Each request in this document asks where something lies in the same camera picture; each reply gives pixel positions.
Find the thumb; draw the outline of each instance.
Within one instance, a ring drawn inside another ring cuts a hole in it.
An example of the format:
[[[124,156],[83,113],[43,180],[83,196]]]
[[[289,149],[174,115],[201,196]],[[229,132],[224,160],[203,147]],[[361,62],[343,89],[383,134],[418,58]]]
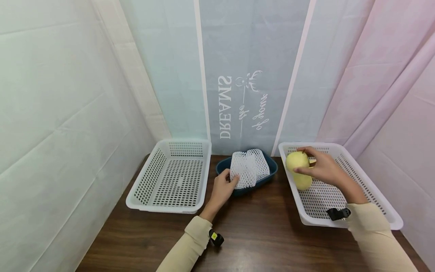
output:
[[[231,185],[233,185],[233,188],[236,188],[237,183],[239,183],[240,177],[237,175],[234,177],[234,179],[230,182]]]
[[[313,175],[313,168],[299,167],[299,168],[293,169],[293,171],[295,173],[298,173],[298,174],[303,174],[303,175],[308,175],[308,176]]]

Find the left hand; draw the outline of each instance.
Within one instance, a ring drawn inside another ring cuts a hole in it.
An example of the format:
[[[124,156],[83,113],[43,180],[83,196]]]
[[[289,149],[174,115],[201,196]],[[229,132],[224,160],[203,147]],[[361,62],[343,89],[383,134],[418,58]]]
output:
[[[210,200],[199,215],[201,218],[204,218],[209,222],[213,221],[214,216],[230,198],[234,188],[239,182],[239,176],[236,176],[232,181],[227,181],[229,175],[230,170],[225,169],[214,179],[213,191],[211,192]]]

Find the wooden table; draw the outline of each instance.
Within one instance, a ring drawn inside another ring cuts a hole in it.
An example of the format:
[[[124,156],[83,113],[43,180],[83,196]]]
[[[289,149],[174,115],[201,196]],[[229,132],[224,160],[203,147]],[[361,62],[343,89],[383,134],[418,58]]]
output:
[[[212,156],[205,203],[216,164]],[[278,172],[263,187],[230,199],[213,229],[225,238],[209,246],[193,271],[368,271],[357,243],[346,229],[301,223],[280,158]],[[194,215],[131,210],[125,198],[145,160],[113,209],[77,271],[155,271],[183,235]],[[395,237],[419,271],[429,271],[401,232]]]

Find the yellow pear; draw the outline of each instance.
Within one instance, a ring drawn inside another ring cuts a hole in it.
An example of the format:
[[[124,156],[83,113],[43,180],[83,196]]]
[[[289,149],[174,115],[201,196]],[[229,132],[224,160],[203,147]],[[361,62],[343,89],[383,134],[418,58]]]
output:
[[[294,183],[296,184],[296,188],[298,190],[304,191],[310,188],[313,179],[310,176],[298,174],[293,171],[293,169],[298,167],[310,167],[310,161],[308,160],[307,154],[302,151],[296,151],[288,154],[285,160],[285,166],[291,172]]]

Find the white foam net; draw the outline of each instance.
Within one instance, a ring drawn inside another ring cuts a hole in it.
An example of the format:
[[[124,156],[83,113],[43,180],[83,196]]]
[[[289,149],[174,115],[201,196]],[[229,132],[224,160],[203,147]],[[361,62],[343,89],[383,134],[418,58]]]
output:
[[[251,149],[247,152],[234,152],[231,159],[231,180],[239,175],[240,180],[236,189],[254,187],[258,180],[270,174],[269,166],[260,149]]]
[[[267,177],[271,174],[269,165],[264,158],[263,152],[256,148],[250,149],[246,152],[248,155],[253,154],[255,156],[255,165],[257,170],[257,180]]]

